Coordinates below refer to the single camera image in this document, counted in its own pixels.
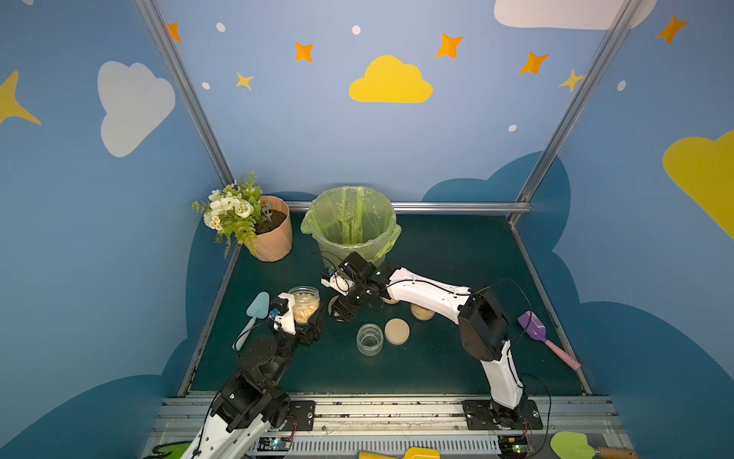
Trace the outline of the left controller board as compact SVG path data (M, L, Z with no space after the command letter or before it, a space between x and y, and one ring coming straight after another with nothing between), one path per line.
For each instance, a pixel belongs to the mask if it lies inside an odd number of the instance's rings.
M288 437L261 437L256 447L257 453L286 453L292 448L292 440Z

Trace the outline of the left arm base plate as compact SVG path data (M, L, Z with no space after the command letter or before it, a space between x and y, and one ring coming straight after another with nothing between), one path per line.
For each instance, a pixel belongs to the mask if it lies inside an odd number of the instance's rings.
M288 410L278 413L273 428L278 431L312 431L315 424L313 400L292 400Z

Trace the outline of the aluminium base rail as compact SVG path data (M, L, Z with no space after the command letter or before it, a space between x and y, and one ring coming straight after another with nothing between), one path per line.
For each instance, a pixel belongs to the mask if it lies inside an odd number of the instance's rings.
M143 457L156 445L191 443L215 397L196 392L167 399L149 434ZM533 451L527 458L552 458L551 440L560 431L583 433L595 448L634 449L611 400L603 396L533 397L542 430L469 430L464 400L478 395L296 394L313 400L312 431L297 431L286 453L257 453L247 458L356 458L374 453L400 458L413 449L433 449L441 458L500 458L498 438L523 437Z

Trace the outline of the beige-lid oatmeal jar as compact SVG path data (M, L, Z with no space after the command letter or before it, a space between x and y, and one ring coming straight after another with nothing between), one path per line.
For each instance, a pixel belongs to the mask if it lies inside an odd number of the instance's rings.
M315 287L298 286L289 291L294 296L292 313L297 324L306 324L309 318L320 308L320 296Z
M374 324L362 325L357 331L357 350L363 356L374 357L382 351L384 337L382 329Z

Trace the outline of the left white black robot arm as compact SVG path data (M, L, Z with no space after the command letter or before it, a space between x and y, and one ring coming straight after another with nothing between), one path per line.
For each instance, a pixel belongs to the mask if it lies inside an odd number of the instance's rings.
M247 458L269 430L313 429L313 402L293 402L279 387L298 346L312 346L322 335L321 315L296 326L257 337L238 358L238 369L213 398L202 428L185 458Z

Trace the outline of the purple pink-handled scoop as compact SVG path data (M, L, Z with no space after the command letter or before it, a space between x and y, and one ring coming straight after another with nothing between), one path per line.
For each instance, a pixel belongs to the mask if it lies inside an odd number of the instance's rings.
M537 315L535 315L535 313L533 313L532 311L525 311L523 315L518 317L517 321L523 331L532 340L545 344L550 349L550 351L554 352L554 354L561 361L564 361L564 363L566 363L569 368L573 369L573 371L581 369L581 364L575 358L573 358L570 354L568 354L566 351L564 351L548 339L547 329L544 323L539 319L539 317L537 317Z

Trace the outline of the right brown-lid oatmeal jar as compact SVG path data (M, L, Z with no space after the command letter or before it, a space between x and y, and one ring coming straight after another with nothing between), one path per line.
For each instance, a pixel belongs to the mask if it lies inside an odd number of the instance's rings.
M435 316L434 311L418 306L417 304L412 304L410 309L411 314L419 321L430 321Z

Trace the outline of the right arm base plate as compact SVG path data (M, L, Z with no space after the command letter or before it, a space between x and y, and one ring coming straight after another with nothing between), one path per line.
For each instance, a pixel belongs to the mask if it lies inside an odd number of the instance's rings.
M469 430L542 430L537 404L527 400L516 409L508 409L493 400L464 400L464 416Z

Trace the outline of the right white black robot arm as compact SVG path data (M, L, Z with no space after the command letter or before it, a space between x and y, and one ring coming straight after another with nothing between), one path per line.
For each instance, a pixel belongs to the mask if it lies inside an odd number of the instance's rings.
M474 291L387 262L377 267L357 252L338 267L325 269L321 284L338 292L331 314L341 321L349 321L377 298L415 304L446 317L459 327L464 350L481 362L493 407L513 413L525 407L528 396L512 356L510 322L489 287Z

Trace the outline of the controller board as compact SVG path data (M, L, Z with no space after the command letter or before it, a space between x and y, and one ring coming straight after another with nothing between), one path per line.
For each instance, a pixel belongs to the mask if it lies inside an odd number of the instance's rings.
M526 459L533 451L528 440L523 437L501 436L498 438L501 459Z
M256 447L257 453L286 453L292 448L292 440L288 437L261 437Z

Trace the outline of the beige jar lid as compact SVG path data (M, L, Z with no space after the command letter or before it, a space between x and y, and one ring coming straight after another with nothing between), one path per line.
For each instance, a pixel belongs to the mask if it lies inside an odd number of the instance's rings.
M338 302L339 299L340 299L340 296L333 296L330 299L328 306L327 306L328 314L331 317L335 317L336 319L340 318L340 314L338 313L338 311L336 311L336 307L335 307L335 304Z
M384 336L394 345L403 345L410 336L410 327L403 319L390 319L384 326Z

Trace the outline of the right controller board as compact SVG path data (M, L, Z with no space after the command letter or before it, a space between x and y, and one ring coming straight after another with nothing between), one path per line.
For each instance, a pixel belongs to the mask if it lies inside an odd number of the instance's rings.
M523 437L501 436L498 438L501 459L526 459L533 451L528 440Z

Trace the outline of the light blue spatula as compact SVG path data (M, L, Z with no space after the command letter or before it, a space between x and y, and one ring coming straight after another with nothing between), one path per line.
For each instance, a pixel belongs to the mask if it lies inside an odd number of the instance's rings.
M233 342L231 348L234 351L239 352L242 349L257 321L260 321L260 319L265 319L269 315L269 304L270 294L268 292L260 292L254 298L250 306L248 306L246 314L250 318L250 320L240 332L237 339Z

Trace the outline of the artificial white flower plant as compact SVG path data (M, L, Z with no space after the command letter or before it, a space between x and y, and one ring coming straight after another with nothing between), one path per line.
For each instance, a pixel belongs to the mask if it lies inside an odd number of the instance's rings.
M227 244L226 256L233 242L254 254L257 230L273 220L273 208L263 197L257 174L251 171L223 189L213 190L204 201L194 201L191 208L216 232L216 242Z

